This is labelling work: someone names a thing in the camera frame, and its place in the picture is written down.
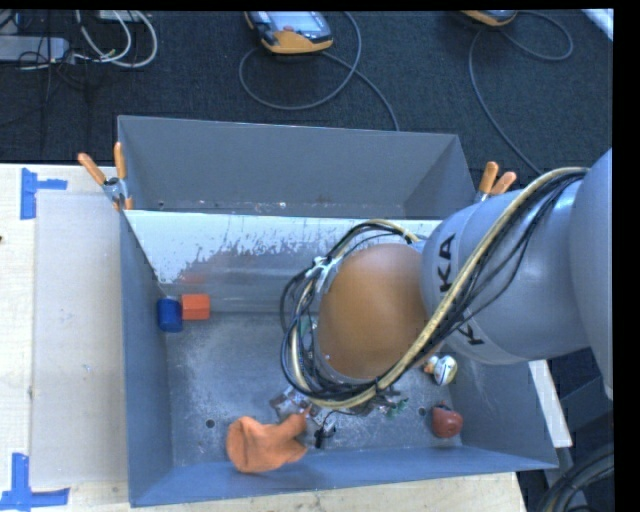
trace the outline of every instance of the black cable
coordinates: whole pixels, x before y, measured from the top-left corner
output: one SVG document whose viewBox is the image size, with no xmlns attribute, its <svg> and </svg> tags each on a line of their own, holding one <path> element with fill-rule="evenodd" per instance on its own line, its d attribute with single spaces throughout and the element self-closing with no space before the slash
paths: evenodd
<svg viewBox="0 0 640 512">
<path fill-rule="evenodd" d="M 362 236 L 364 233 L 370 231 L 383 231 L 383 233 L 377 233 L 376 235 L 368 236 L 364 239 L 358 240 L 354 243 L 353 246 L 349 247 L 348 250 L 344 250 L 346 244 L 355 239 L 356 236 Z M 406 232 L 396 229 L 393 226 L 379 224 L 375 221 L 362 222 L 360 224 L 357 224 L 351 227 L 347 231 L 347 233 L 344 234 L 339 239 L 339 241 L 329 250 L 329 252 L 323 258 L 323 263 L 330 263 L 338 254 L 341 254 L 341 257 L 344 258 L 367 241 L 392 235 L 403 238 L 407 243 L 412 242 L 412 239 Z M 364 392 L 371 385 L 373 385 L 375 381 L 369 381 L 362 384 L 352 384 L 330 382 L 327 379 L 323 378 L 321 373 L 318 372 L 318 367 L 314 360 L 314 337 L 311 324 L 309 330 L 309 332 L 311 333 L 311 344 L 309 348 L 304 346 L 304 335 L 306 333 L 303 333 L 301 330 L 301 319 L 305 315 L 310 316 L 309 309 L 314 301 L 315 293 L 317 291 L 317 281 L 318 279 L 320 279 L 322 272 L 323 268 L 316 266 L 316 264 L 314 263 L 313 266 L 303 270 L 302 272 L 299 272 L 293 278 L 291 278 L 291 280 L 285 286 L 283 293 L 281 294 L 280 317 L 281 322 L 283 323 L 283 328 L 285 330 L 285 335 L 281 344 L 280 362 L 285 378 L 287 379 L 289 384 L 300 393 L 310 398 L 325 400 L 346 400 Z M 309 288 L 309 293 L 303 297 L 302 294 L 305 293 L 305 289 L 307 288 Z M 286 326 L 284 322 L 284 303 L 286 302 L 287 296 L 291 296 L 293 303 L 295 304 L 294 309 L 291 312 L 290 323 L 288 326 Z M 297 354 L 291 354 L 291 334 L 293 333 L 294 329 L 297 330 L 296 335 L 298 337 Z M 297 359 L 300 371 L 309 389 L 305 389 L 300 386 L 300 384 L 297 382 L 297 379 L 291 372 L 291 369 L 289 368 L 290 357 L 295 357 Z"/>
<path fill-rule="evenodd" d="M 553 20 L 552 18 L 539 13 L 539 12 L 535 12 L 535 11 L 519 11 L 520 13 L 524 13 L 524 14 L 531 14 L 534 16 L 538 16 L 546 21 L 549 21 L 550 23 L 553 23 L 556 27 L 558 27 L 566 36 L 567 40 L 569 41 L 569 48 L 568 50 L 560 55 L 560 56 L 549 56 L 549 55 L 542 55 L 540 53 L 536 53 L 533 50 L 530 50 L 528 48 L 526 48 L 525 46 L 523 46 L 522 44 L 520 44 L 518 41 L 516 41 L 515 39 L 513 39 L 510 35 L 508 35 L 504 29 L 498 30 L 498 32 L 500 32 L 509 42 L 511 42 L 513 45 L 515 45 L 517 48 L 523 50 L 524 52 L 528 53 L 529 55 L 532 55 L 540 60 L 546 60 L 546 61 L 554 61 L 554 62 L 559 62 L 562 60 L 565 60 L 567 58 L 569 58 L 571 56 L 571 54 L 573 53 L 573 40 L 571 38 L 571 35 L 569 34 L 569 32 L 562 27 L 562 25 L 560 25 L 557 21 Z M 498 122 L 494 119 L 493 115 L 491 114 L 491 112 L 489 111 L 489 108 L 487 107 L 486 103 L 484 102 L 484 99 L 482 98 L 482 95 L 480 94 L 480 90 L 478 89 L 478 85 L 476 84 L 476 78 L 473 72 L 473 49 L 475 48 L 476 42 L 478 41 L 478 38 L 480 37 L 481 34 L 485 33 L 487 31 L 487 29 L 481 29 L 479 30 L 475 37 L 473 38 L 473 41 L 471 42 L 471 47 L 469 48 L 469 57 L 468 57 L 468 69 L 469 69 L 469 77 L 471 79 L 471 86 L 473 87 L 473 92 L 476 95 L 476 98 L 478 99 L 478 102 L 480 103 L 480 106 L 482 107 L 482 110 L 484 111 L 484 113 L 486 114 L 486 116 L 489 118 L 489 121 L 491 121 L 491 124 L 493 125 L 493 127 L 497 130 L 497 132 L 500 134 L 500 136 L 504 139 L 504 141 L 509 145 L 509 147 L 522 159 L 524 160 L 524 162 L 538 175 L 543 174 L 543 172 L 531 161 L 529 160 L 523 153 L 522 151 L 520 151 L 520 149 L 513 143 L 513 141 L 511 141 L 511 139 L 507 136 L 507 134 L 504 132 L 504 130 L 500 127 L 500 125 L 498 125 Z"/>
<path fill-rule="evenodd" d="M 605 444 L 563 474 L 544 494 L 536 512 L 566 512 L 573 496 L 614 471 L 614 445 Z"/>
<path fill-rule="evenodd" d="M 357 44 L 356 57 L 355 57 L 355 59 L 353 61 L 353 64 L 349 64 L 349 63 L 345 62 L 344 60 L 340 59 L 339 57 L 336 57 L 335 55 L 331 55 L 331 54 L 326 53 L 326 52 L 322 52 L 321 53 L 322 56 L 327 57 L 328 59 L 345 66 L 349 70 L 349 73 L 347 74 L 346 78 L 342 81 L 342 83 L 336 89 L 333 90 L 333 92 L 331 92 L 330 94 L 328 94 L 324 98 L 321 98 L 321 99 L 319 99 L 317 101 L 314 101 L 314 102 L 306 104 L 306 105 L 280 105 L 280 104 L 277 104 L 277 103 L 268 102 L 268 101 L 260 98 L 253 91 L 251 91 L 249 86 L 246 84 L 246 82 L 244 80 L 244 72 L 243 72 L 244 71 L 244 65 L 245 65 L 245 62 L 247 61 L 247 59 L 251 55 L 253 55 L 255 52 L 257 52 L 260 48 L 254 48 L 254 49 L 250 50 L 249 52 L 247 52 L 245 54 L 245 56 L 240 61 L 240 66 L 238 68 L 238 76 L 240 78 L 240 85 L 242 86 L 242 88 L 245 90 L 245 92 L 249 96 L 251 96 L 258 103 L 261 103 L 262 105 L 265 105 L 267 107 L 271 107 L 271 108 L 278 109 L 278 110 L 289 110 L 289 111 L 307 110 L 307 109 L 311 109 L 311 108 L 315 108 L 315 107 L 318 107 L 320 105 L 323 105 L 324 103 L 326 103 L 329 100 L 333 99 L 335 96 L 338 95 L 338 93 L 340 93 L 340 91 L 342 91 L 346 87 L 346 85 L 351 81 L 351 78 L 355 74 L 359 78 L 361 78 L 369 87 L 371 87 L 371 89 L 382 100 L 382 102 L 384 103 L 387 111 L 389 112 L 389 115 L 391 116 L 391 120 L 393 122 L 395 130 L 396 131 L 400 131 L 400 126 L 398 124 L 398 120 L 396 119 L 396 116 L 395 116 L 395 114 L 393 112 L 393 109 L 391 108 L 390 103 L 384 97 L 384 95 L 382 94 L 380 89 L 378 89 L 373 84 L 373 82 L 371 82 L 371 80 L 369 80 L 366 76 L 364 76 L 360 71 L 358 71 L 356 69 L 358 67 L 358 63 L 360 62 L 360 55 L 362 54 L 362 37 L 361 37 L 361 34 L 360 34 L 360 28 L 358 27 L 358 24 L 356 23 L 355 19 L 353 18 L 353 16 L 351 16 L 350 13 L 348 13 L 346 11 L 343 11 L 343 13 L 349 19 L 349 21 L 351 22 L 351 24 L 353 25 L 353 27 L 355 29 L 356 37 L 358 39 L 358 44 Z"/>
<path fill-rule="evenodd" d="M 473 316 L 477 315 L 486 307 L 495 302 L 508 289 L 509 285 L 515 279 L 522 260 L 524 259 L 525 251 L 533 235 L 533 232 L 540 225 L 543 218 L 557 203 L 557 200 L 564 192 L 564 190 L 575 181 L 582 179 L 585 173 L 586 171 L 567 173 L 558 176 L 557 178 L 541 186 L 540 189 L 536 191 L 536 193 L 532 194 L 531 197 L 529 197 L 527 201 L 525 201 L 521 205 L 518 212 L 516 212 L 516 214 L 512 217 L 506 229 L 503 229 L 496 236 L 492 244 L 487 248 L 487 251 L 485 252 L 485 254 L 483 254 L 482 258 L 478 262 L 478 265 L 474 269 L 472 276 L 470 276 L 467 283 L 465 284 L 465 287 L 452 304 L 451 310 L 447 314 L 445 322 L 438 326 L 429 343 L 425 345 L 420 353 L 414 358 L 414 363 L 420 360 L 430 347 L 447 338 L 455 330 L 459 329 L 464 323 L 469 321 Z M 496 250 L 500 247 L 503 240 L 508 236 L 510 230 L 517 227 L 517 223 L 520 222 L 521 218 L 525 215 L 528 215 L 538 203 L 540 203 L 539 208 L 535 211 L 532 218 L 528 221 L 528 224 L 525 227 L 523 233 L 514 243 L 509 253 L 501 262 L 499 262 L 495 266 L 492 272 L 489 273 L 489 275 L 484 276 L 484 280 L 478 284 L 480 276 L 483 275 L 488 262 L 491 260 Z M 491 284 L 492 280 L 506 267 L 506 265 L 514 257 L 517 258 L 516 262 L 511 270 L 510 275 L 508 276 L 508 279 L 503 284 L 501 289 L 498 290 L 483 305 L 474 306 L 474 301 L 477 300 L 481 292 Z M 472 313 L 465 316 L 464 312 L 467 310 L 472 310 Z"/>
</svg>

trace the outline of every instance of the white cable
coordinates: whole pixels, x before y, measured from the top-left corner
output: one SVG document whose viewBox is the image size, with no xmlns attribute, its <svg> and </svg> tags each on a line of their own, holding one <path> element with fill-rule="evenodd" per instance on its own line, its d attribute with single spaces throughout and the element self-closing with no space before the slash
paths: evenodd
<svg viewBox="0 0 640 512">
<path fill-rule="evenodd" d="M 132 11 L 132 12 L 136 13 L 138 15 L 138 17 L 142 20 L 142 23 L 144 23 L 147 26 L 147 28 L 149 29 L 149 34 L 151 35 L 151 39 L 153 41 L 153 48 L 151 50 L 151 54 L 145 60 L 140 61 L 140 62 L 135 62 L 135 63 L 128 64 L 126 62 L 115 61 L 112 64 L 115 64 L 116 66 L 122 66 L 124 68 L 135 69 L 135 68 L 141 68 L 142 66 L 146 66 L 153 59 L 156 58 L 156 54 L 158 53 L 158 36 L 156 35 L 156 31 L 153 28 L 153 25 L 151 24 L 149 19 L 144 14 L 142 14 L 142 12 L 140 12 L 140 11 Z"/>
<path fill-rule="evenodd" d="M 142 12 L 140 12 L 140 11 L 131 11 L 131 12 L 135 13 L 140 18 L 140 20 L 142 20 L 142 23 L 144 23 L 145 26 L 149 29 L 149 34 L 151 35 L 151 39 L 152 39 L 152 43 L 153 43 L 153 47 L 152 47 L 151 54 L 149 55 L 149 57 L 147 57 L 145 60 L 140 61 L 140 62 L 131 62 L 131 63 L 121 62 L 121 60 L 131 50 L 132 37 L 131 37 L 131 31 L 127 27 L 127 24 L 124 22 L 122 17 L 118 14 L 118 12 L 115 11 L 115 10 L 113 11 L 113 14 L 115 15 L 116 19 L 118 20 L 118 23 L 120 23 L 120 25 L 122 26 L 122 28 L 125 31 L 125 34 L 127 36 L 127 46 L 119 55 L 109 56 L 109 54 L 103 53 L 100 50 L 100 48 L 98 48 L 97 45 L 93 42 L 93 39 L 91 39 L 91 36 L 89 35 L 89 32 L 87 32 L 87 29 L 84 26 L 82 26 L 82 19 L 81 19 L 81 16 L 80 16 L 80 10 L 79 9 L 76 9 L 76 19 L 78 20 L 78 23 L 80 24 L 80 31 L 82 32 L 82 35 L 84 36 L 84 38 L 87 41 L 87 43 L 89 44 L 89 46 L 91 46 L 91 48 L 100 56 L 100 58 L 99 59 L 95 59 L 95 58 L 92 58 L 92 57 L 89 57 L 89 56 L 86 56 L 86 55 L 82 55 L 82 54 L 75 54 L 75 57 L 78 57 L 79 59 L 90 60 L 92 62 L 114 64 L 116 66 L 121 66 L 121 67 L 129 68 L 129 69 L 141 68 L 141 67 L 146 66 L 147 64 L 149 64 L 151 61 L 153 61 L 155 59 L 155 57 L 156 57 L 156 54 L 158 53 L 158 37 L 157 37 L 156 31 L 153 28 L 153 25 L 151 24 L 149 19 L 144 14 L 142 14 Z"/>
<path fill-rule="evenodd" d="M 89 35 L 89 32 L 87 31 L 87 29 L 82 25 L 82 17 L 80 15 L 80 9 L 76 9 L 76 20 L 80 25 L 80 32 L 82 32 L 82 35 L 84 36 L 87 43 L 89 43 L 89 46 L 91 46 L 93 51 L 96 52 L 100 56 L 100 58 L 94 59 L 92 57 L 88 57 L 86 55 L 81 55 L 81 54 L 75 54 L 76 57 L 78 57 L 79 59 L 85 59 L 85 60 L 91 60 L 93 62 L 104 63 L 104 62 L 116 62 L 119 59 L 123 58 L 127 53 L 129 53 L 129 50 L 131 49 L 131 32 L 129 31 L 129 27 L 127 27 L 127 24 L 124 22 L 124 20 L 118 14 L 117 11 L 114 10 L 113 14 L 118 20 L 118 23 L 122 25 L 124 33 L 127 35 L 127 46 L 125 47 L 125 49 L 119 55 L 115 55 L 111 57 L 109 56 L 108 53 L 103 53 L 102 50 L 100 50 L 100 48 L 98 48 L 98 46 L 93 42 L 93 39 L 91 39 L 91 36 Z"/>
</svg>

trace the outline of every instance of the electronic device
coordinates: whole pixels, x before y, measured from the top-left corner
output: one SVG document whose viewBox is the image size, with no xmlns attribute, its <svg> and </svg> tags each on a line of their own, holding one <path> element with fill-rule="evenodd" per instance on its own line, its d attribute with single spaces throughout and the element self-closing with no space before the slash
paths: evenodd
<svg viewBox="0 0 640 512">
<path fill-rule="evenodd" d="M 245 11 L 260 43 L 277 55 L 314 54 L 333 44 L 327 20 L 317 11 Z"/>
<path fill-rule="evenodd" d="M 462 12 L 467 16 L 471 16 L 474 20 L 491 27 L 501 27 L 507 23 L 511 23 L 516 17 L 516 14 L 518 14 L 518 11 L 509 9 Z"/>
</svg>

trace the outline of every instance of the yellow cable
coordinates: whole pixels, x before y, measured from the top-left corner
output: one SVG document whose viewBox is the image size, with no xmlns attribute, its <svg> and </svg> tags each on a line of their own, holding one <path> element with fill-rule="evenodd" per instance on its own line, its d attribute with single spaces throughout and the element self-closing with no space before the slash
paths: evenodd
<svg viewBox="0 0 640 512">
<path fill-rule="evenodd" d="M 365 391 L 356 395 L 347 400 L 322 400 L 317 398 L 309 397 L 309 400 L 319 407 L 324 407 L 328 409 L 350 409 L 352 407 L 356 407 L 364 402 L 371 400 L 375 397 L 376 393 L 380 389 L 385 389 L 391 386 L 396 379 L 398 379 L 402 373 L 409 367 L 412 363 L 415 356 L 418 355 L 420 350 L 427 344 L 434 331 L 436 330 L 437 325 L 440 323 L 442 318 L 447 314 L 449 308 L 455 297 L 460 292 L 460 289 L 464 285 L 465 281 L 469 278 L 471 272 L 477 266 L 478 261 L 482 257 L 482 255 L 487 251 L 490 247 L 493 240 L 497 237 L 500 230 L 504 227 L 504 225 L 509 221 L 509 219 L 515 214 L 517 209 L 542 185 L 551 181 L 559 175 L 567 174 L 569 172 L 575 171 L 584 171 L 583 167 L 562 167 L 555 169 L 553 171 L 549 171 L 533 182 L 531 182 L 518 196 L 516 196 L 511 203 L 505 208 L 505 210 L 500 214 L 500 216 L 496 219 L 493 225 L 489 228 L 489 230 L 482 237 L 476 248 L 469 255 L 464 265 L 460 269 L 460 272 L 456 276 L 453 281 L 451 288 L 447 292 L 447 294 L 442 298 L 438 307 L 433 313 L 433 316 L 427 322 L 422 332 L 418 335 L 416 340 L 413 342 L 409 350 L 402 356 L 398 362 L 378 381 L 377 385 L 371 386 L 367 388 Z M 438 344 L 433 348 L 433 351 L 437 350 L 442 343 Z"/>
</svg>

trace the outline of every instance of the wire bundle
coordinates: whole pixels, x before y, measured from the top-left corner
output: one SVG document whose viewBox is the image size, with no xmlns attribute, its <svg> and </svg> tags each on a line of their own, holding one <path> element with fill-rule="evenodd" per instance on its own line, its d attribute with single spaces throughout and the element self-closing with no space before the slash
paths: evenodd
<svg viewBox="0 0 640 512">
<path fill-rule="evenodd" d="M 316 405 L 329 409 L 366 406 L 372 399 L 390 392 L 391 386 L 409 368 L 429 353 L 438 350 L 447 336 L 468 321 L 473 314 L 477 314 L 495 301 L 507 289 L 517 273 L 536 227 L 552 210 L 562 192 L 570 184 L 581 180 L 586 172 L 587 169 L 574 167 L 550 171 L 537 178 L 516 196 L 469 255 L 449 291 L 405 355 L 383 375 L 362 384 L 329 382 L 318 373 L 313 360 L 315 341 L 310 307 L 322 287 L 329 265 L 334 260 L 348 255 L 348 243 L 355 235 L 381 227 L 386 227 L 395 234 L 407 235 L 407 232 L 401 226 L 380 225 L 380 222 L 388 221 L 379 220 L 367 221 L 352 228 L 327 256 L 317 259 L 313 266 L 294 276 L 283 291 L 281 321 L 285 336 L 281 347 L 281 363 L 289 383 Z M 535 213 L 526 219 L 534 209 Z M 522 222 L 526 222 L 525 229 L 522 230 L 507 256 L 499 261 L 493 270 L 487 272 L 488 263 L 496 250 L 505 238 L 513 233 L 512 230 L 519 227 Z M 413 234 L 405 239 L 410 243 L 419 240 Z M 515 261 L 515 265 L 506 283 L 484 304 L 477 305 L 476 302 L 482 291 L 512 261 Z M 287 295 L 290 295 L 295 304 L 288 325 L 284 320 L 283 312 Z M 471 306 L 474 306 L 474 312 L 465 316 L 464 312 Z M 310 346 L 304 346 L 305 336 L 311 338 Z"/>
<path fill-rule="evenodd" d="M 364 234 L 376 232 L 354 242 Z M 346 400 L 371 385 L 337 383 L 324 378 L 318 372 L 314 360 L 313 319 L 311 308 L 321 295 L 323 285 L 331 269 L 363 244 L 381 237 L 398 236 L 408 244 L 420 238 L 397 224 L 383 219 L 371 219 L 352 227 L 324 256 L 296 274 L 285 286 L 280 298 L 280 321 L 284 331 L 281 346 L 281 364 L 285 377 L 299 392 L 311 399 Z M 287 323 L 285 307 L 289 299 L 294 307 Z M 305 338 L 310 342 L 305 346 Z"/>
</svg>

